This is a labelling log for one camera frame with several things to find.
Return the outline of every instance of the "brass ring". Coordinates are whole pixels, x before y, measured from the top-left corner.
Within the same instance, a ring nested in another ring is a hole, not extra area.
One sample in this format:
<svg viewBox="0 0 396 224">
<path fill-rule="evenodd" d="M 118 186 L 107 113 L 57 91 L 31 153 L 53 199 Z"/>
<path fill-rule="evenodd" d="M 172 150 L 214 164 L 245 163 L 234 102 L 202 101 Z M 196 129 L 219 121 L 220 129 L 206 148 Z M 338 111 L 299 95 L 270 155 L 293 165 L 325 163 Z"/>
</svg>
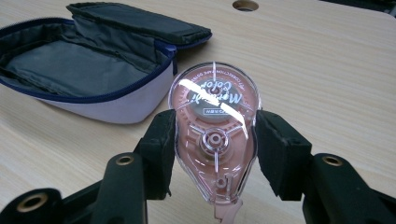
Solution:
<svg viewBox="0 0 396 224">
<path fill-rule="evenodd" d="M 21 213 L 34 211 L 46 203 L 48 198 L 49 196 L 46 193 L 30 195 L 18 204 L 17 210 Z"/>
<path fill-rule="evenodd" d="M 323 161 L 332 166 L 342 166 L 343 162 L 335 157 L 332 156 L 324 156 L 322 157 Z"/>
<path fill-rule="evenodd" d="M 117 165 L 128 165 L 130 163 L 134 162 L 134 157 L 132 156 L 123 156 L 117 159 L 116 164 Z"/>
</svg>

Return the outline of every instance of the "light wood surface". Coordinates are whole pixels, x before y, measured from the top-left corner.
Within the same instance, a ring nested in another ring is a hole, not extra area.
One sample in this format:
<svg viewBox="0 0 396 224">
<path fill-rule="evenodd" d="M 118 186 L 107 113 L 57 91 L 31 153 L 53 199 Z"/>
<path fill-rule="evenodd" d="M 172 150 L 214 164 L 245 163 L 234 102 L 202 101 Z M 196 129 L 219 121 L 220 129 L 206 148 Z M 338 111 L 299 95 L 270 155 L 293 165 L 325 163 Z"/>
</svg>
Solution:
<svg viewBox="0 0 396 224">
<path fill-rule="evenodd" d="M 0 1 L 0 26 L 65 17 L 74 1 Z M 396 197 L 396 20 L 315 0 L 120 0 L 211 28 L 213 37 L 177 55 L 182 71 L 207 61 L 240 67 L 256 82 L 265 110 L 282 116 L 313 153 L 347 159 L 373 189 Z M 56 188 L 63 197 L 102 178 L 107 161 L 132 151 L 166 100 L 134 125 L 103 123 L 0 86 L 0 209 L 22 193 Z M 216 223 L 177 162 L 172 197 L 148 202 L 149 223 Z M 302 203 L 281 202 L 256 162 L 235 223 L 304 223 Z"/>
</svg>

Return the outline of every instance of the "black pencil case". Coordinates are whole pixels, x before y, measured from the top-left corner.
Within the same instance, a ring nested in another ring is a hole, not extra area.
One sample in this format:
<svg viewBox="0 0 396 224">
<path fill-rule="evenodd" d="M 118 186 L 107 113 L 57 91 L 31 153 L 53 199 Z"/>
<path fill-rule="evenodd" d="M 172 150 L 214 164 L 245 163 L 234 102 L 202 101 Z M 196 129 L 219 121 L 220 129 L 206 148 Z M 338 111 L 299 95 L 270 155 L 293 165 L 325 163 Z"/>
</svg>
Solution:
<svg viewBox="0 0 396 224">
<path fill-rule="evenodd" d="M 0 83 L 48 104 L 113 123 L 135 123 L 173 82 L 178 49 L 210 29 L 117 3 L 67 7 L 0 30 Z"/>
</svg>

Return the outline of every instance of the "gray inner lining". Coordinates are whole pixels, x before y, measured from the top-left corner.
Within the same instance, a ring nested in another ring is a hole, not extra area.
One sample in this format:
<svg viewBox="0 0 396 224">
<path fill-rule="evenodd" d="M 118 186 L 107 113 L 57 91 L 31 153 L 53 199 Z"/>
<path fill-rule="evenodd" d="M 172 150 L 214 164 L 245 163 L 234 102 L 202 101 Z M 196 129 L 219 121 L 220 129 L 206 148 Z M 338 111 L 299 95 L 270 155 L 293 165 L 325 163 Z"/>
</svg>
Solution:
<svg viewBox="0 0 396 224">
<path fill-rule="evenodd" d="M 130 86 L 167 60 L 153 38 L 89 26 L 78 25 L 88 37 L 66 24 L 38 25 L 3 36 L 0 78 L 29 91 L 88 97 Z"/>
</svg>

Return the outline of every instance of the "pink correction tape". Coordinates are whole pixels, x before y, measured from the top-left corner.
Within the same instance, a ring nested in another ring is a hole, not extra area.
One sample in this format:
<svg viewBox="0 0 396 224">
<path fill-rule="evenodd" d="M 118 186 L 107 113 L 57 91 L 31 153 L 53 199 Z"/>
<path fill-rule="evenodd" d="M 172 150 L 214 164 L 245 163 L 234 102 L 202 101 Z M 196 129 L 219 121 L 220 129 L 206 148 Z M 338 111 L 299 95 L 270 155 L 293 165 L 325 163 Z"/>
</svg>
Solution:
<svg viewBox="0 0 396 224">
<path fill-rule="evenodd" d="M 176 155 L 215 218 L 233 223 L 257 154 L 253 126 L 261 106 L 253 81 L 226 63 L 201 63 L 180 74 L 169 106 L 177 112 Z"/>
</svg>

